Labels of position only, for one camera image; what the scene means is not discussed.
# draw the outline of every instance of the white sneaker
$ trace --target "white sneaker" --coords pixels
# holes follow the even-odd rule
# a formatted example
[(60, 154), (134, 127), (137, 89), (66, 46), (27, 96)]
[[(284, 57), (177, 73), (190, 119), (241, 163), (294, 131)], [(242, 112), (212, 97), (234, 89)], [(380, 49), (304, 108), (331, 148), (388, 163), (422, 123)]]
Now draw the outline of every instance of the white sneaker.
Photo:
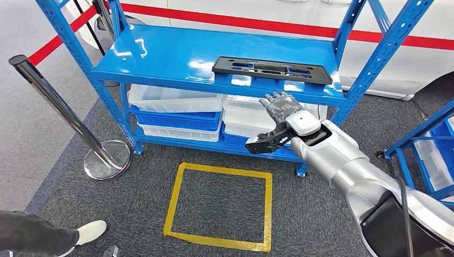
[(83, 245), (100, 237), (106, 230), (105, 221), (93, 221), (77, 229), (79, 231), (79, 240), (75, 245)]
[(63, 255), (59, 255), (58, 257), (65, 257), (65, 256), (68, 256), (68, 254), (70, 254), (72, 251), (74, 251), (75, 247), (73, 246), (69, 251), (67, 251), (66, 253), (64, 253)]

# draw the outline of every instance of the gray carpet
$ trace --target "gray carpet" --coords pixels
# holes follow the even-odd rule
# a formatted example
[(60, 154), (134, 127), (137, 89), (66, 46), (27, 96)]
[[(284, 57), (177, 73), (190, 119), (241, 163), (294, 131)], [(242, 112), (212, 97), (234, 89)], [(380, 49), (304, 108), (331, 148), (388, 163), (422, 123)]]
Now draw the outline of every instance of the gray carpet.
[[(446, 83), (452, 78), (446, 77)], [(436, 86), (427, 90), (433, 91)], [(416, 101), (423, 108), (431, 101), (430, 107), (436, 110), (446, 99), (454, 98), (445, 97), (449, 89), (443, 92), (443, 96), (427, 94), (430, 100), (422, 92)], [(374, 154), (421, 122), (414, 102), (365, 96), (343, 129), (358, 141), (372, 163), (390, 174), (398, 174), (395, 161), (378, 160)], [(87, 115), (86, 124), (100, 141), (124, 140), (99, 101)], [(120, 257), (368, 256), (341, 196), (313, 170), (300, 179), (293, 174), (293, 163), (148, 144), (142, 155), (133, 157), (122, 176), (100, 182), (83, 172), (87, 152), (81, 140), (73, 138), (27, 207), (56, 226), (77, 228), (96, 219), (108, 222), (108, 230), (99, 240), (79, 247), (69, 256), (101, 256), (113, 244), (123, 250)], [(270, 253), (196, 245), (164, 237), (165, 216), (181, 162), (273, 174)], [(409, 165), (417, 187), (421, 187), (414, 160), (409, 159)], [(263, 197), (264, 183), (260, 179), (187, 171), (172, 229), (259, 242), (263, 237)]]

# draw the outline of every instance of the gray pants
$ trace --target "gray pants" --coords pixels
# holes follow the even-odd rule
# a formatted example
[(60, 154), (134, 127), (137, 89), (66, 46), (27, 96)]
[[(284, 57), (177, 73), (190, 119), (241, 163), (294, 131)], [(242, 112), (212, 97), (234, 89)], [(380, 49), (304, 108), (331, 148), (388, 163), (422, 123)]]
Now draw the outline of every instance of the gray pants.
[(23, 211), (0, 210), (0, 252), (62, 255), (79, 240), (75, 229), (58, 229), (50, 222)]

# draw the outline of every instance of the blue plastic bin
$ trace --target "blue plastic bin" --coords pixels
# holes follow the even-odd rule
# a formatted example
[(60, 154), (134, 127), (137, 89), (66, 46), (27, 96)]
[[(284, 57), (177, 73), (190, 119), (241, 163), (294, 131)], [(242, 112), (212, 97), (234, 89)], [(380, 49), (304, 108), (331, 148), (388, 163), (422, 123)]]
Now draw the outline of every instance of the blue plastic bin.
[[(239, 135), (227, 134), (225, 132), (224, 123), (222, 123), (221, 132), (224, 135), (224, 144), (230, 145), (230, 146), (235, 146), (235, 147), (240, 147), (240, 148), (245, 148), (244, 145), (246, 144), (248, 138), (241, 137)], [(288, 150), (287, 149), (278, 149), (278, 150), (276, 150), (276, 153), (285, 154), (288, 156), (296, 156), (296, 154), (294, 154), (293, 151), (290, 149), (288, 149)]]
[(221, 112), (151, 112), (134, 105), (131, 113), (140, 124), (203, 131), (216, 131), (221, 118)]
[[(432, 137), (454, 137), (454, 131), (445, 119), (438, 127), (430, 131)], [(454, 178), (454, 139), (452, 140), (435, 140), (435, 145), (440, 151), (449, 173)]]

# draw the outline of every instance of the yellow floor tape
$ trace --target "yellow floor tape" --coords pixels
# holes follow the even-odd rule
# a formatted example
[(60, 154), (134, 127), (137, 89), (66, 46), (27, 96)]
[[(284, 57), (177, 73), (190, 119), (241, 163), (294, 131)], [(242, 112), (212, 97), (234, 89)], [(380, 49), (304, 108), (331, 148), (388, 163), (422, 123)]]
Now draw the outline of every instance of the yellow floor tape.
[[(185, 169), (206, 171), (213, 173), (222, 173), (228, 175), (238, 175), (253, 178), (265, 179), (265, 210), (264, 210), (264, 228), (263, 228), (263, 243), (254, 243), (247, 241), (236, 241), (214, 237), (204, 237), (189, 235), (184, 233), (172, 232), (173, 217), (177, 209), (178, 195), (180, 194), (181, 182), (183, 181), (183, 171)], [(164, 224), (164, 235), (180, 238), (195, 244), (212, 245), (226, 248), (234, 248), (240, 250), (269, 252), (271, 250), (271, 192), (273, 187), (273, 175), (267, 172), (259, 172), (252, 170), (237, 170), (222, 167), (206, 166), (193, 163), (183, 162), (178, 167), (177, 177), (173, 186), (172, 197), (170, 198), (169, 210)]]

